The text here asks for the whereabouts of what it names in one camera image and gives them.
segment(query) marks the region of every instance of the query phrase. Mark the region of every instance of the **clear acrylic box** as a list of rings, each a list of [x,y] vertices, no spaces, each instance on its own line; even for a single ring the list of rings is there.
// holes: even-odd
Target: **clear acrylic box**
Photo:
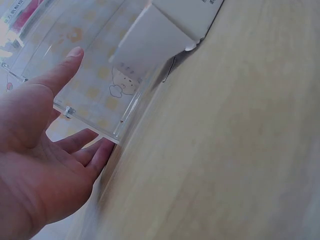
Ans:
[[[80,119],[117,143],[158,72],[124,75],[109,63],[147,1],[11,1],[0,12],[0,64],[9,78],[23,83],[58,64],[72,48],[82,47],[81,67],[54,104],[66,117]]]

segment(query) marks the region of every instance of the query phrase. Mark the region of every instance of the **white cardboard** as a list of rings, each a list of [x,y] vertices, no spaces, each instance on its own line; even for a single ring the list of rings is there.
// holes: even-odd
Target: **white cardboard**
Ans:
[[[204,38],[224,0],[153,0],[169,20],[190,38]]]
[[[194,44],[195,41],[150,4],[126,33],[110,62],[123,74],[139,79]]]
[[[145,73],[205,37],[224,0],[153,0],[109,59],[140,81]]]

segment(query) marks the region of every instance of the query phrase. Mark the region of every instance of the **wrist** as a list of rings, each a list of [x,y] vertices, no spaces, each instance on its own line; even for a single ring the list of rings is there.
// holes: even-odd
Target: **wrist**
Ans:
[[[0,176],[0,240],[28,240],[44,226],[27,208],[29,200],[17,196],[18,191]]]

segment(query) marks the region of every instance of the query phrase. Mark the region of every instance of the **light wood surface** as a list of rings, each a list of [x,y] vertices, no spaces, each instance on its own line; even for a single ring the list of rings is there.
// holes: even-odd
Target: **light wood surface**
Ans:
[[[132,131],[79,239],[320,239],[320,1],[225,0]]]

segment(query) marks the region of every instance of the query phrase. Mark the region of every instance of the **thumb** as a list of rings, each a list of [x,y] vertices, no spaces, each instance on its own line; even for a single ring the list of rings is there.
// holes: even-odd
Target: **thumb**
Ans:
[[[44,85],[52,91],[53,97],[55,97],[77,73],[83,57],[84,50],[77,46],[69,52],[60,64],[44,75],[31,79],[26,83]]]
[[[14,142],[28,148],[38,144],[52,113],[54,97],[77,73],[83,57],[83,49],[76,47],[46,74],[2,96],[0,127],[5,126],[5,133],[0,143],[3,139],[9,144],[8,139],[14,138]]]

